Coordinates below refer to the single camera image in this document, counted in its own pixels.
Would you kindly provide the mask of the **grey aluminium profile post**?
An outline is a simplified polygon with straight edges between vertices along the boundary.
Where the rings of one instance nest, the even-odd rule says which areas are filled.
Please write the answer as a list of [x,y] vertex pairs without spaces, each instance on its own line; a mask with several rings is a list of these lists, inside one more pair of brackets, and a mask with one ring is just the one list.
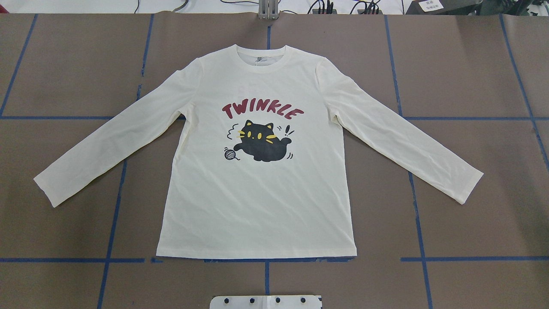
[[259,0],[259,20],[276,20],[280,16],[280,10],[278,8],[278,0]]

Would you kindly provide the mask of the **cream long-sleeve cat shirt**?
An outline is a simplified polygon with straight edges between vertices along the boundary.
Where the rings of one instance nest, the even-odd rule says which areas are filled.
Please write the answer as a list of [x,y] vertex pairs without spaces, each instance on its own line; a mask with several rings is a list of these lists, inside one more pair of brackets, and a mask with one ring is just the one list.
[[57,207],[181,115],[161,257],[355,257],[344,130],[460,204],[483,177],[329,59],[233,45],[171,74],[34,181]]

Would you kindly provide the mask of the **white metal base plate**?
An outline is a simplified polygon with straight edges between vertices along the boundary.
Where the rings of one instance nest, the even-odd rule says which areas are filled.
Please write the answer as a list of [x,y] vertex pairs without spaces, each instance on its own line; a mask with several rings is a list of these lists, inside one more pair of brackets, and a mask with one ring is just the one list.
[[321,309],[317,295],[220,296],[210,301],[210,309]]

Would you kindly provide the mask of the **black device with label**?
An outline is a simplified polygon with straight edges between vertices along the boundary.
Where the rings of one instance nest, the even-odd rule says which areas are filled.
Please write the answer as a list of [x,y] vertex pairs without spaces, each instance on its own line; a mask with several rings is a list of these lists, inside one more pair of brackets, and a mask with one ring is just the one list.
[[475,15],[482,0],[414,0],[406,15]]

